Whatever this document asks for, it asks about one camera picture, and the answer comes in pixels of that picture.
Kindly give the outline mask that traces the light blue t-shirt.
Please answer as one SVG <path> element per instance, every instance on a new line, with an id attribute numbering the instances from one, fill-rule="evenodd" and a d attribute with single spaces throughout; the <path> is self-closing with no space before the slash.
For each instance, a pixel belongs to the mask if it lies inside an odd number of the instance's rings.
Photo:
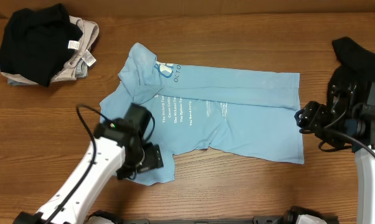
<path id="1" fill-rule="evenodd" d="M 145 137 L 164 166 L 136 176 L 143 185 L 174 180 L 174 156 L 214 148 L 274 162 L 304 162 L 294 115 L 300 109 L 298 73 L 162 63 L 142 44 L 132 46 L 120 84 L 100 104 L 110 119 L 135 103 L 154 116 Z"/>

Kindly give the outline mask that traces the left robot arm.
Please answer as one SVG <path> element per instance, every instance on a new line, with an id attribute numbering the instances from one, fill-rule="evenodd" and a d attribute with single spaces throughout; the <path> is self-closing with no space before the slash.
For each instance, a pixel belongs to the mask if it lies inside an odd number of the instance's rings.
<path id="1" fill-rule="evenodd" d="M 105 118 L 88 130 L 90 145 L 63 186 L 34 214 L 21 212 L 14 224 L 123 223 L 123 219 L 90 208 L 112 175 L 133 180 L 138 174 L 163 167 L 161 152 L 144 136 L 155 119 L 145 107 L 131 104 L 124 118 Z"/>

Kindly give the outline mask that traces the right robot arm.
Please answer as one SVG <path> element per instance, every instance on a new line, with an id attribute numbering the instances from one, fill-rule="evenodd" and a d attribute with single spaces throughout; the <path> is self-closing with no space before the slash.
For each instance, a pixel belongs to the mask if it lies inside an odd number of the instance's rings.
<path id="1" fill-rule="evenodd" d="M 321 151 L 352 150 L 358 172 L 358 223 L 375 223 L 375 82 L 332 86 L 327 104 L 309 102 L 295 114 L 302 134 L 314 134 Z"/>

